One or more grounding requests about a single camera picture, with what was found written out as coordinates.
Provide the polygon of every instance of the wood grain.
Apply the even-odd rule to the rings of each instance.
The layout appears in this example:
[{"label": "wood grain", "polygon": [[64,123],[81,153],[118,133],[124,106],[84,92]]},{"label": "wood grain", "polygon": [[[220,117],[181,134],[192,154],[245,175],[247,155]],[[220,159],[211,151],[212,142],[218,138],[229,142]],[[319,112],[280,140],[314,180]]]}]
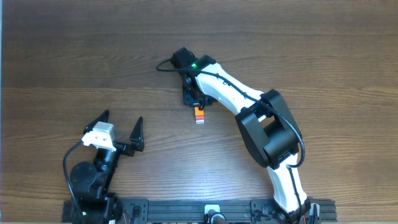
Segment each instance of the wood grain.
[{"label": "wood grain", "polygon": [[[303,133],[306,193],[340,221],[398,220],[398,3],[327,0],[4,0],[1,212],[59,222],[62,157],[103,110],[127,141],[112,190],[150,200],[272,197],[233,115],[182,103],[155,65],[182,46],[253,88],[280,91]],[[94,149],[71,155],[69,168]]]}]

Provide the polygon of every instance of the black cable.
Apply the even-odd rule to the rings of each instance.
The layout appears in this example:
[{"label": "black cable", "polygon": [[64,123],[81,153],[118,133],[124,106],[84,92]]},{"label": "black cable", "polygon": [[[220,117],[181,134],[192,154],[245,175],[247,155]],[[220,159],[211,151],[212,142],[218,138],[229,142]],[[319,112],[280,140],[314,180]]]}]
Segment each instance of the black cable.
[{"label": "black cable", "polygon": [[296,137],[298,143],[300,144],[300,152],[301,152],[301,156],[300,156],[300,160],[298,163],[296,163],[295,165],[291,165],[291,164],[287,164],[286,167],[289,170],[290,173],[290,177],[292,178],[292,183],[293,183],[293,189],[294,189],[294,194],[297,197],[297,201],[298,201],[298,207],[299,207],[299,221],[300,221],[300,217],[301,217],[301,212],[302,212],[302,208],[301,208],[301,200],[299,197],[299,193],[297,192],[297,188],[296,188],[296,183],[294,181],[294,176],[293,176],[293,172],[292,172],[292,168],[298,168],[300,167],[305,159],[305,146],[304,146],[304,142],[303,139],[301,138],[301,136],[299,135],[299,132],[296,130],[296,128],[293,126],[292,123],[290,123],[285,116],[283,116],[282,114],[280,114],[277,110],[275,110],[273,107],[269,106],[268,104],[257,100],[251,96],[249,96],[246,92],[242,91],[241,89],[239,89],[234,83],[232,83],[231,81],[229,81],[227,78],[222,77],[221,75],[219,75],[218,73],[211,73],[211,72],[206,72],[203,70],[194,70],[194,69],[187,69],[187,68],[175,68],[175,69],[161,69],[160,66],[162,66],[164,63],[169,62],[170,59],[164,60],[163,62],[160,62],[158,65],[156,65],[156,70],[160,71],[160,72],[199,72],[202,74],[206,74],[206,75],[211,75],[213,77],[216,78],[220,78],[222,79],[225,83],[227,83],[229,86],[233,87],[236,91],[238,91],[240,94],[242,94],[245,98],[258,103],[260,106],[262,106],[263,108],[265,108],[268,112],[271,112],[272,114],[274,114],[274,116],[277,116],[279,119],[283,120],[288,126],[289,128],[293,131],[294,136]]},{"label": "black cable", "polygon": [[70,184],[70,179],[69,179],[68,169],[67,169],[68,156],[70,155],[71,152],[73,152],[73,150],[75,150],[77,147],[79,147],[82,144],[82,142],[83,142],[82,140],[78,141],[74,146],[72,146],[67,151],[67,153],[65,153],[65,156],[63,157],[63,174],[65,174],[65,180],[67,181],[67,185],[68,185],[68,188],[69,188],[69,191],[70,191],[70,195],[72,196],[72,201],[75,204],[76,212],[81,217],[81,222],[84,223],[83,214],[81,212],[79,204],[77,203],[77,199],[75,197],[75,194],[73,193],[72,185]]}]

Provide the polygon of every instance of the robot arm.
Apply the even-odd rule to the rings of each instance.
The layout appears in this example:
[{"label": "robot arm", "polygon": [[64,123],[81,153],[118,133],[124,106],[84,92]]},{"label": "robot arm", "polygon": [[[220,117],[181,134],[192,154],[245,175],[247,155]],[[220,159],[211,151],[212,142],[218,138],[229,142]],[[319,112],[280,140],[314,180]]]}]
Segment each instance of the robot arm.
[{"label": "robot arm", "polygon": [[263,93],[243,85],[226,73],[211,57],[205,55],[197,59],[186,48],[175,52],[170,61],[180,72],[183,88],[190,92],[192,98],[200,101],[210,96],[235,115],[248,151],[256,162],[268,170],[276,203],[290,223],[299,221],[298,217],[310,209],[310,202],[301,187],[297,168],[291,168],[291,174],[287,168],[287,165],[297,163],[299,151],[298,141],[292,130],[277,116],[263,129],[260,121],[273,114],[265,111],[258,103],[245,98],[223,79],[206,74],[206,72],[226,78],[248,96],[273,107],[287,118],[296,130],[299,130],[283,97],[275,90]]}]

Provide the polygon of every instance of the wooden table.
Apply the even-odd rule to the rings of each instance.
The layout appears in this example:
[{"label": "wooden table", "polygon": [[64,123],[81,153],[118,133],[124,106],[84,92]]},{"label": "wooden table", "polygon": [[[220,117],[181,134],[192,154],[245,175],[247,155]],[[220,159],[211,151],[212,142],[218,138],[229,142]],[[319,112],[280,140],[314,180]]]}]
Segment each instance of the wooden table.
[{"label": "wooden table", "polygon": [[[398,219],[396,1],[4,0],[3,221],[59,222],[65,152],[103,110],[118,140],[144,117],[144,152],[112,191],[150,200],[271,198],[268,173],[221,104],[196,125],[177,73],[182,46],[258,90],[281,92],[304,136],[302,186],[340,221]],[[69,169],[92,160],[79,148]]]}]

